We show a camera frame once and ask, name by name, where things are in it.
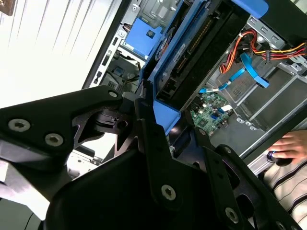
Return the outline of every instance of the hand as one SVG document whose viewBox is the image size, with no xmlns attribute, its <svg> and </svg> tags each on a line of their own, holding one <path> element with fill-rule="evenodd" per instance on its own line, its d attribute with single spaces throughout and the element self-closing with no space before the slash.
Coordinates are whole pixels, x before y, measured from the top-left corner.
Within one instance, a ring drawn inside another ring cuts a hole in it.
<svg viewBox="0 0 307 230">
<path fill-rule="evenodd" d="M 293 158 L 294 164 L 307 159 L 307 130 L 287 133 L 268 151 L 277 151 L 272 155 L 275 158 Z"/>
</svg>

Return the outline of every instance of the screw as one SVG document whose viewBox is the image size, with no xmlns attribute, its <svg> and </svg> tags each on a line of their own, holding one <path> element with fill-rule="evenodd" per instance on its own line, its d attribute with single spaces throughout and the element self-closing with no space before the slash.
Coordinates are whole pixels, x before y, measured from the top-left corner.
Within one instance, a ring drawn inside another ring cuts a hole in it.
<svg viewBox="0 0 307 230">
<path fill-rule="evenodd" d="M 122 30 L 119 31 L 118 35 L 119 35 L 120 37 L 124 37 L 124 36 L 125 36 L 125 34 L 124 34 L 124 32 L 123 32 Z"/>
<path fill-rule="evenodd" d="M 225 147 L 224 149 L 226 150 L 226 152 L 228 152 L 228 153 L 231 153 L 231 150 L 230 150 L 230 148 L 228 148 L 228 147 Z"/>
<path fill-rule="evenodd" d="M 109 91 L 110 96 L 112 97 L 117 97 L 117 93 L 113 92 L 113 91 Z"/>
<path fill-rule="evenodd" d="M 277 226 L 279 227 L 280 230 L 286 230 L 286 228 L 284 227 L 284 225 L 281 222 L 277 221 L 276 224 L 277 224 Z"/>
<path fill-rule="evenodd" d="M 9 121 L 8 126 L 11 130 L 20 132 L 20 133 L 27 131 L 31 127 L 28 121 L 24 119 L 20 119 L 20 118 Z"/>
<path fill-rule="evenodd" d="M 200 133 L 202 134 L 202 135 L 206 135 L 206 132 L 205 131 L 203 131 L 202 129 L 200 129 Z"/>
<path fill-rule="evenodd" d="M 174 191 L 174 189 L 165 184 L 161 187 L 161 192 L 162 192 L 162 195 L 167 199 L 167 200 L 174 200 L 176 198 L 176 192 Z"/>
<path fill-rule="evenodd" d="M 63 144 L 64 139 L 61 135 L 56 134 L 56 133 L 49 133 L 45 136 L 45 142 L 46 144 L 57 147 Z"/>
<path fill-rule="evenodd" d="M 227 215 L 227 217 L 235 224 L 237 224 L 239 222 L 239 217 L 238 215 L 236 214 L 236 212 L 230 208 L 230 207 L 227 207 L 225 209 L 225 213 Z"/>
</svg>

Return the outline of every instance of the blue plastic tab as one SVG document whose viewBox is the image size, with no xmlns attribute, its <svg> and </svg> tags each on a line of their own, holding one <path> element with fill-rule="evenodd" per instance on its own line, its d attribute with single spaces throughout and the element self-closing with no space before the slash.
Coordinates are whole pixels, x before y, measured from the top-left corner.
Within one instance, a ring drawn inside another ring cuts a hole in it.
<svg viewBox="0 0 307 230">
<path fill-rule="evenodd" d="M 242 9 L 253 15 L 255 18 L 261 18 L 269 9 L 269 5 L 264 0 L 231 0 Z"/>
<path fill-rule="evenodd" d="M 251 65 L 251 58 L 246 54 L 243 53 L 240 55 L 241 60 L 246 68 L 246 70 L 249 72 L 249 74 L 253 77 L 253 79 L 258 82 L 261 86 L 264 88 L 268 88 L 270 85 L 266 80 L 264 80 L 262 77 L 258 75 L 258 73 L 254 70 L 253 66 Z"/>
<path fill-rule="evenodd" d="M 149 55 L 154 45 L 161 37 L 162 27 L 153 29 L 151 26 L 137 18 L 125 42 L 142 55 Z"/>
</svg>

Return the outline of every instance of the black cable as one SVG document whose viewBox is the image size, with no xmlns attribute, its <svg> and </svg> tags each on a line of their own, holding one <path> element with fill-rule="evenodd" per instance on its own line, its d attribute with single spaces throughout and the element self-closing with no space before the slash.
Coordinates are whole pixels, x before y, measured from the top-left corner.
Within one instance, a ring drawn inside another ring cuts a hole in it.
<svg viewBox="0 0 307 230">
<path fill-rule="evenodd" d="M 33 214 L 34 214 L 34 212 L 32 212 L 32 214 L 30 215 L 30 217 L 29 217 L 29 219 L 28 219 L 28 222 L 27 222 L 27 224 L 26 224 L 26 226 L 25 226 L 24 230 L 26 230 L 26 228 L 28 227 L 28 224 L 29 224 L 30 219 L 31 219 L 31 217 L 33 216 Z"/>
</svg>

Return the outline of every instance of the blue connector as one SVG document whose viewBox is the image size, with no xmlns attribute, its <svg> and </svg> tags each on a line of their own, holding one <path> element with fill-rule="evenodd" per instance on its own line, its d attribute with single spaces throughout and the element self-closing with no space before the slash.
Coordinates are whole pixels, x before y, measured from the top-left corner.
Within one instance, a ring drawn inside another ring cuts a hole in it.
<svg viewBox="0 0 307 230">
<path fill-rule="evenodd" d="M 210 115 L 210 117 L 211 117 L 212 119 L 214 119 L 214 120 L 216 120 L 216 119 L 217 119 L 217 117 L 216 117 L 216 116 L 214 116 L 213 114 L 211 114 L 211 115 Z"/>
<path fill-rule="evenodd" d="M 221 114 L 225 113 L 225 111 L 223 109 L 221 109 L 221 108 L 218 108 L 217 111 L 219 111 Z"/>
</svg>

